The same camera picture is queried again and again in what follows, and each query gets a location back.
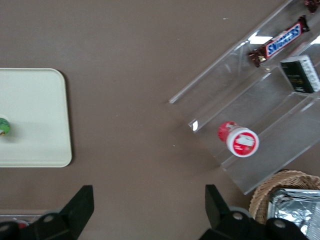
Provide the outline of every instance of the brown table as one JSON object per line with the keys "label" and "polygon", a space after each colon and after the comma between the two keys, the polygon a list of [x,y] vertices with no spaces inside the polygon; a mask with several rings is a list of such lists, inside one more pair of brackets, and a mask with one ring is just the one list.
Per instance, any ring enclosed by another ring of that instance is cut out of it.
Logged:
{"label": "brown table", "polygon": [[[205,184],[247,208],[168,100],[283,2],[2,1],[0,67],[65,75],[73,159],[1,168],[0,209],[62,207],[92,184],[81,240],[195,240],[209,227]],[[288,168],[320,175],[317,147]]]}

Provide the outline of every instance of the foil wrapped item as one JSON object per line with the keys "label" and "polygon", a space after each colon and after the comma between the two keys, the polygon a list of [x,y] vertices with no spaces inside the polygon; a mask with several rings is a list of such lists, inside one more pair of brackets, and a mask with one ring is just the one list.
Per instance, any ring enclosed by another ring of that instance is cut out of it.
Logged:
{"label": "foil wrapped item", "polygon": [[310,240],[320,239],[320,190],[280,188],[270,195],[267,218],[293,222]]}

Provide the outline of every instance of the red candy wrapper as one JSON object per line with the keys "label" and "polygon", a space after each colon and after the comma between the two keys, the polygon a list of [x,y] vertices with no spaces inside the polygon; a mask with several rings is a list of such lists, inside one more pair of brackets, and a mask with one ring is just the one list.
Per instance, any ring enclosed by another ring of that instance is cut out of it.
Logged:
{"label": "red candy wrapper", "polygon": [[301,34],[308,32],[306,16],[299,17],[298,21],[288,29],[284,30],[278,36],[273,37],[267,43],[251,51],[248,56],[252,59],[254,65],[258,68],[261,63],[278,53],[289,43],[297,39]]}
{"label": "red candy wrapper", "polygon": [[304,0],[304,5],[308,8],[309,12],[314,14],[320,4],[320,0]]}

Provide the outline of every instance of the plastic container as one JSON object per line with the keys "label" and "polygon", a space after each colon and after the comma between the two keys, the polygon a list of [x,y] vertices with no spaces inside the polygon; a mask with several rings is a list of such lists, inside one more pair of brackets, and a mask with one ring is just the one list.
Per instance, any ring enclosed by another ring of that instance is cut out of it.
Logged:
{"label": "plastic container", "polygon": [[259,148],[260,141],[257,134],[234,121],[223,123],[219,127],[218,136],[229,151],[240,158],[252,156]]}

